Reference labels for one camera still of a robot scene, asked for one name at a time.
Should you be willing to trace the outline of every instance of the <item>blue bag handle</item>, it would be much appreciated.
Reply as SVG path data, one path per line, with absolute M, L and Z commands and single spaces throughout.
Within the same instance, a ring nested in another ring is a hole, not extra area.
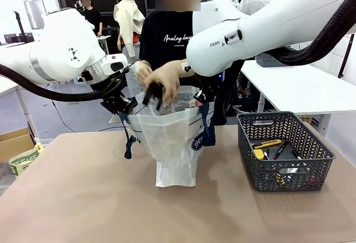
M 126 142 L 126 151 L 125 151 L 125 158 L 126 159 L 131 159 L 132 158 L 132 153 L 131 153 L 131 146 L 133 143 L 135 143 L 137 141 L 137 139 L 131 135 L 131 137 L 128 137 L 128 132 L 127 132 L 127 129 L 125 127 L 125 125 L 123 124 L 123 121 L 126 119 L 126 122 L 128 123 L 128 120 L 127 120 L 127 115 L 120 112 L 118 114 L 121 122 L 122 122 L 122 125 L 123 125 L 123 129 L 125 130 L 125 134 L 126 134 L 126 138 L 127 138 L 127 142 Z
M 207 114 L 209 113 L 209 103 L 203 104 L 199 107 L 198 114 L 201 114 L 202 124 L 204 125 L 204 131 L 202 134 L 202 145 L 204 147 L 215 146 L 215 127 L 214 121 L 211 119 L 210 126 L 207 126 Z

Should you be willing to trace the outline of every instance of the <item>cream jacket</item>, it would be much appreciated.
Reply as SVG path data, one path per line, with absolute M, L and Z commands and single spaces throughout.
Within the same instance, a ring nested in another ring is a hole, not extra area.
M 134 32 L 141 34 L 145 16 L 138 9 L 134 0 L 122 0 L 115 5 L 113 17 L 120 26 L 117 46 L 121 50 L 121 39 L 123 39 L 130 57 L 135 56 L 132 41 Z

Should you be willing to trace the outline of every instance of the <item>plastic bag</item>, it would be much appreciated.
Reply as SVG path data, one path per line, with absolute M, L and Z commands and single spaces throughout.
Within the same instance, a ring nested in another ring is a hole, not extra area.
M 193 96 L 198 91 L 195 87 L 182 86 L 177 102 L 169 108 L 162 106 L 159 111 L 156 103 L 145 107 L 142 104 L 145 94 L 141 93 L 136 96 L 138 106 L 124 121 L 128 131 L 157 161 L 157 187 L 195 186 L 197 162 L 204 149 L 203 136 L 214 113 L 213 102 L 196 107 Z M 211 145 L 214 145 L 215 134 L 212 136 Z

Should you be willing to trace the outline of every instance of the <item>gray floor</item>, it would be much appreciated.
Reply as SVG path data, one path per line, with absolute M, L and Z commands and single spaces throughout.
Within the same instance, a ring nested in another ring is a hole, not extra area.
M 85 83 L 73 81 L 67 84 L 56 84 L 47 87 L 49 90 L 62 93 L 85 93 L 92 90 Z M 32 114 L 42 142 L 48 143 L 62 133 L 71 131 L 60 120 L 51 100 L 38 97 L 23 90 L 24 100 Z M 100 101 L 90 102 L 57 102 L 57 109 L 67 126 L 76 132 L 94 132 L 108 127 L 121 126 L 109 124 L 112 114 L 100 105 Z M 236 117 L 228 118 L 228 125 L 236 124 Z M 26 127 L 26 118 L 16 93 L 10 93 L 0 98 L 0 134 Z

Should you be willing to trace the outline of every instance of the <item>black shirt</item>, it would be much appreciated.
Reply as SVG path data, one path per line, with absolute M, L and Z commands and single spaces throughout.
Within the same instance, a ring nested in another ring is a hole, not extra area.
M 152 70 L 167 62 L 186 58 L 193 36 L 193 12 L 153 11 L 144 22 L 141 33 L 140 59 Z M 199 86 L 194 76 L 180 79 L 181 86 Z
M 100 30 L 99 24 L 101 23 L 100 12 L 94 8 L 91 9 L 90 11 L 85 9 L 84 16 L 85 16 L 85 19 L 87 19 L 92 25 L 95 26 L 95 29 L 93 31 L 94 31 L 95 35 L 97 35 Z

